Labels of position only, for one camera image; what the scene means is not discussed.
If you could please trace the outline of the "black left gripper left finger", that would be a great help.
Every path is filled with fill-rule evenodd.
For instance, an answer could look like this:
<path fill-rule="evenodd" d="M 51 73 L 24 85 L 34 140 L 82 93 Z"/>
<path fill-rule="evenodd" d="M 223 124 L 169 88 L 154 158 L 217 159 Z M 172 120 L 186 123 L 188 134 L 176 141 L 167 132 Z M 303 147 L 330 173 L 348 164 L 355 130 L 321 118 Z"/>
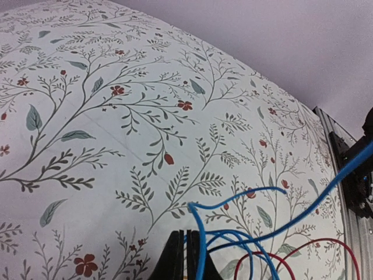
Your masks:
<path fill-rule="evenodd" d="M 184 276 L 184 231 L 172 231 L 148 280 L 182 280 Z"/>

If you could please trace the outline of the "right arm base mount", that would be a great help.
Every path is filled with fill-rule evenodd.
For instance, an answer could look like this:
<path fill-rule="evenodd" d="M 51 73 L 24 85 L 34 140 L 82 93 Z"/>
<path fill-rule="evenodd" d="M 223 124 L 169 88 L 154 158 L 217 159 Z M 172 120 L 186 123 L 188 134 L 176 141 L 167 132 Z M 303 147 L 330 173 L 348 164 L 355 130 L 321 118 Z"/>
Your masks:
<path fill-rule="evenodd" d="M 338 171 L 372 143 L 372 110 L 366 116 L 363 131 L 364 135 L 352 146 L 348 146 L 335 132 L 329 133 Z M 342 180 L 342 189 L 348 209 L 361 218 L 372 217 L 372 156 Z"/>

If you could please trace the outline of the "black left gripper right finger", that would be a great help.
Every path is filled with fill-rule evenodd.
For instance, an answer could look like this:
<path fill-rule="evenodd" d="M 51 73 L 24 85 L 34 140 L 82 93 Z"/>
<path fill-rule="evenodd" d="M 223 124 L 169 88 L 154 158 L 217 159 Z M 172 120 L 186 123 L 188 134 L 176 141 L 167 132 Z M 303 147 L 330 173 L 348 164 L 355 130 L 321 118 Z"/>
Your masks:
<path fill-rule="evenodd" d="M 203 263 L 203 280 L 222 280 L 215 264 L 208 252 L 205 258 L 200 258 L 200 234 L 197 230 L 186 231 L 186 278 L 196 280 L 200 261 Z"/>

